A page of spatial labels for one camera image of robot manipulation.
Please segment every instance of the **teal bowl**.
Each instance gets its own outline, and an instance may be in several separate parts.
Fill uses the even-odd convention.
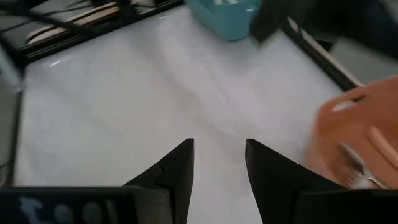
[[[261,0],[184,0],[192,15],[223,40],[249,35],[249,25]]]

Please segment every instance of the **white tabletop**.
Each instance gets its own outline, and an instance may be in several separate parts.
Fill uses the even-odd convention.
[[[246,138],[303,161],[338,87],[283,33],[224,42],[186,7],[32,64],[16,185],[122,185],[195,139],[188,223],[260,223]]]

